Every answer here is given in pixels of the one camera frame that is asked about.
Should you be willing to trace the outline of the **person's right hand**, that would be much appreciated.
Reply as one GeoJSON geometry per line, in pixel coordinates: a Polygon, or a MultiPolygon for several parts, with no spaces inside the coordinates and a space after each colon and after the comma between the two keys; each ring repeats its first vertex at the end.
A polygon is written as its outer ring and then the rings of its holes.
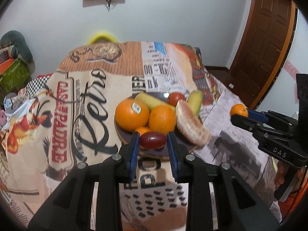
{"type": "MultiPolygon", "coordinates": [[[[279,187],[285,181],[285,174],[286,174],[286,171],[289,168],[289,165],[285,164],[284,162],[278,161],[277,168],[278,168],[278,170],[277,170],[277,173],[276,173],[274,184],[275,184],[276,187],[279,187]]],[[[293,191],[301,189],[304,186],[304,184],[306,183],[307,174],[305,175],[305,169],[306,169],[306,167],[302,167],[297,171],[296,176],[298,178],[298,181],[295,184],[295,186],[293,187],[293,189],[292,189],[293,191]]]]}

